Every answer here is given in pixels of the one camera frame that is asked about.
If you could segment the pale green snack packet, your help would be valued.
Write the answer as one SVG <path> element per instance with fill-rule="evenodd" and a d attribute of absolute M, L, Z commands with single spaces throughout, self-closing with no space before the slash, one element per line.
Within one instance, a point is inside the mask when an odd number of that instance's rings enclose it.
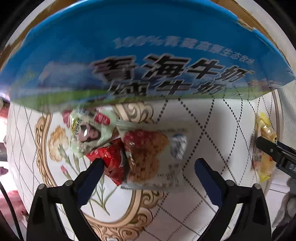
<path fill-rule="evenodd" d="M 63 122 L 71 131 L 70 148 L 79 158 L 119 138 L 118 115 L 111 106 L 77 107 L 62 112 Z"/>

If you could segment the red snack packet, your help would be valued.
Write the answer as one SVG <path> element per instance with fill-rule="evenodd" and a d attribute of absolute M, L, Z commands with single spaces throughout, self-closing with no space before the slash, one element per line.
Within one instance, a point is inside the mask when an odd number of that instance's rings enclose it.
<path fill-rule="evenodd" d="M 120 138 L 91 151 L 86 157 L 91 162 L 95 159 L 102 159 L 104 161 L 104 174 L 117 186 L 122 184 L 126 177 L 127 158 Z"/>

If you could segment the oat cookie snack packet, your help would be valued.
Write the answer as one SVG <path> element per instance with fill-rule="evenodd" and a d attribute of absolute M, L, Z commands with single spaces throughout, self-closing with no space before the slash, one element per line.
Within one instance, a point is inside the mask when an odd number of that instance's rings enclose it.
<path fill-rule="evenodd" d="M 182 165 L 192 135 L 185 122 L 116 123 L 129 171 L 123 189 L 169 190 L 182 186 Z"/>

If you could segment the yellow snack packet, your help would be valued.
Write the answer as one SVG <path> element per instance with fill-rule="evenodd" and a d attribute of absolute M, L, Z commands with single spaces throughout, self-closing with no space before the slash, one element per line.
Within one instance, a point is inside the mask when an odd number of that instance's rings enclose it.
<path fill-rule="evenodd" d="M 271 121 L 265 113 L 260 113 L 256 118 L 255 146 L 252 161 L 260 182 L 271 178 L 276 162 L 273 160 L 271 149 L 277 139 L 276 132 L 271 126 Z"/>

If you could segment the blue milk cardboard box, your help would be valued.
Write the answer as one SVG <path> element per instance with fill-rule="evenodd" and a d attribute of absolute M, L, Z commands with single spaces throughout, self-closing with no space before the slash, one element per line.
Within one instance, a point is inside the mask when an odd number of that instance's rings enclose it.
<path fill-rule="evenodd" d="M 276 44 L 213 1 L 79 1 L 32 28 L 1 92 L 50 113 L 161 98 L 255 99 L 295 80 Z"/>

